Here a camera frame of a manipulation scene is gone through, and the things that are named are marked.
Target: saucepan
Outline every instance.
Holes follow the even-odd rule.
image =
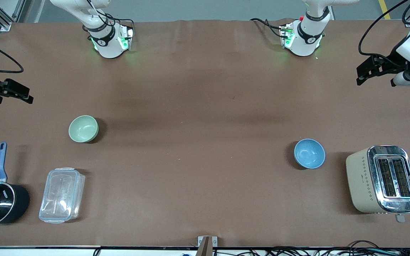
[[[0,144],[0,223],[13,223],[19,219],[30,202],[28,191],[22,186],[7,183],[4,169],[7,143]]]

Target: cream toaster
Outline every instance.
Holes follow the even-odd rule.
[[[346,170],[352,203],[361,212],[410,214],[410,162],[397,146],[372,146],[351,154]]]

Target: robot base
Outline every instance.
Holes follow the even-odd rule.
[[[314,50],[319,47],[322,36],[320,36],[316,42],[307,44],[298,34],[298,24],[300,24],[300,21],[296,20],[286,26],[280,26],[280,35],[287,36],[287,38],[281,38],[281,45],[283,48],[290,50],[295,55],[302,57],[311,55]]]

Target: clear plastic container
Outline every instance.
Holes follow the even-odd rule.
[[[78,217],[85,175],[71,167],[48,173],[39,219],[48,223],[63,223]]]

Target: container lid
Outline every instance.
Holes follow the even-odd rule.
[[[73,168],[58,168],[48,173],[39,219],[63,223],[71,219],[79,194],[80,173]]]

